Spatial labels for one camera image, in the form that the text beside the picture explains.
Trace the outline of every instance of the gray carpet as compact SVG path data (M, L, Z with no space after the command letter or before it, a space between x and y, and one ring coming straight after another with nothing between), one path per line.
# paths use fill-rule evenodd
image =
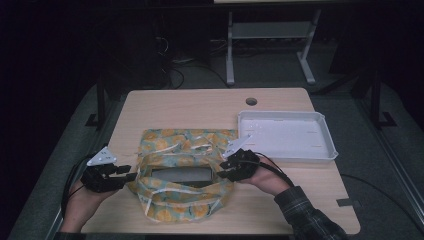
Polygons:
M309 61L317 84L306 84L297 62L296 48L278 53L261 53L256 56L236 58L235 88L250 87L304 87L315 91L335 81L340 76L329 75L334 45L314 45ZM212 58L211 69L195 67L192 62L177 69L184 74L181 88L225 88L220 76L225 76L223 56ZM174 86L182 80L176 72L171 74ZM384 134L396 154L402 160L408 174L423 192L424 133L419 130L399 98L385 85L382 90L383 111L392 114L398 127L376 132L367 118L367 99L354 100L349 95L351 83L326 96L313 96L316 111L326 116L326 121L340 155L336 158L340 173L352 175L377 186L399 202L420 224L394 168L382 148L378 135ZM44 239L56 231L55 217L59 210L61 191L66 176L79 158L99 150L107 143L124 104L107 101L107 121L101 131L86 127L89 115L96 113L96 88L93 87L75 111L67 129L52 153L44 172L19 217L10 239ZM406 214L380 192L356 179L343 177L347 192L355 201L355 211L361 224L361 232L351 239L422 239L423 236ZM138 235L88 235L87 239L140 239Z

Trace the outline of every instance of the plastic tray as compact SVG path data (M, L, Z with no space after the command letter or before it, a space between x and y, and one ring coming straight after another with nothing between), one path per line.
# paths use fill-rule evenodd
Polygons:
M328 162L338 153L325 117L318 112L242 111L239 137L251 135L243 149L285 162Z

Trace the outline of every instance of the plaid sleeve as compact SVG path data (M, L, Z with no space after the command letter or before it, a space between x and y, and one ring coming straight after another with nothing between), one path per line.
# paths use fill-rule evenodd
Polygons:
M324 213L315 209L299 186L275 196L287 222L292 225L296 240L347 239L345 231Z
M57 232L53 240L85 240L85 234L82 233L64 233Z

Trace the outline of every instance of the cable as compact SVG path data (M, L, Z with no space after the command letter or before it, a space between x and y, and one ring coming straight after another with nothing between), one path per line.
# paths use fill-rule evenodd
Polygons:
M383 194L385 197L387 197L390 201L392 201L396 206L398 206L404 213L405 215L409 218L409 220L414 224L414 226L417 228L417 230L421 233L421 235L424 236L424 231L421 229L421 227L415 222L414 218L412 217L411 214L409 214L409 212L400 204L398 203L393 197L391 197L389 194L383 192L383 190L379 189L378 187L376 187L375 185L373 185L370 182L365 181L364 179L361 179L359 177L355 177L352 175L348 175L348 174L340 174L340 176L342 177L346 177L346 178L351 178L357 181L360 181L362 183L367 184L368 186L372 187L374 190L376 190L377 192L380 192L381 194Z
M225 40L225 39L212 40L211 42L223 42L223 44L221 44L220 46L218 46L215 49L212 49L211 50L211 52L210 52L211 56L213 54L218 53L221 50L225 49L225 47L227 46L227 40Z
M182 65L182 64L193 62L194 60L196 60L196 59L195 58L186 58L186 59L182 59L182 60L172 60L172 63Z
M72 169L69 172L68 179L66 180L65 187L63 188L63 192L62 192L62 202L61 202L61 206L60 206L62 218L65 218L66 205L68 205L69 197L76 192L75 191L71 195L69 195L69 190L71 188L71 185L73 184L73 180L76 176L77 170L80 167L80 165L84 162L84 160L86 160L88 158L92 158L92 157L94 157L94 154L90 154L90 155L87 155L87 156L81 158L80 160L78 160L78 162L74 166L72 166Z
M260 156L262 156L262 157L264 157L264 158L266 158L266 159L268 159L268 161L270 161L280 172L283 172L283 170L281 170L281 168L277 165L277 164L275 164L275 162L274 161L272 161L272 159L271 158L269 158L269 157L267 157L265 154L263 154L263 153L259 153L259 152L253 152L254 154L256 154L256 155L260 155Z
M82 185L81 187L79 187L78 189L76 189L75 191L73 191L71 194L69 194L68 196L68 200L72 197L72 195L74 195L76 192L78 192L79 190L81 190L81 188L85 187L85 184Z
M258 165L260 167L263 167L263 168L275 173L277 176L279 176L281 179L283 179L290 187L294 187L292 180L278 166L277 166L277 168L274 168L274 167L271 167L270 165L263 163L263 162L253 162L253 161L246 161L246 160L241 160L239 162L240 163L251 163L251 164L255 164L255 165Z
M170 77L170 79L169 79L169 83L170 83L170 85L171 85L171 88L172 88L172 89L178 89L178 88L180 88L180 87L183 85L184 80L185 80L184 74L183 74L181 71L178 71L178 70L177 70L177 69L175 69L175 68L170 68L169 70L170 70L170 71L177 72L178 74L180 74L180 75L181 75L181 83L180 83L180 84L178 84L178 86L176 86L176 87L174 87L174 84L172 83L172 78Z
M230 88L231 86L230 85L228 85L227 84L227 82L221 77L221 75L219 75L219 73L217 73L215 70L213 70L212 68L210 68L210 67L207 67L207 66L202 66L202 65L195 65L195 66L178 66L178 68L204 68L204 69L207 69L207 70L209 70L209 71L211 71L211 72L213 72L216 76L218 76L218 78L221 80L221 82L222 83L224 83L224 85L227 87L227 88Z
M165 54L168 51L168 49L169 49L169 42L168 42L168 40L166 40L166 38L163 38L163 37L156 37L156 40L161 40L161 41L164 41L166 43L165 50L163 50L163 52L158 52L159 54Z
M240 48L233 48L233 56L235 58L250 58L255 57L257 55L263 54L254 44L251 42L240 42Z

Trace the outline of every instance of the fabric pouch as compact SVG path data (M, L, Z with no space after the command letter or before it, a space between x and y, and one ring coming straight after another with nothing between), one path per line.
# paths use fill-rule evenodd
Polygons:
M225 205L233 183L216 172L235 130L151 129L140 142L138 175L130 189L141 202L145 215L156 222L190 222L210 216ZM177 167L207 167L212 183L191 187L152 177L152 171Z

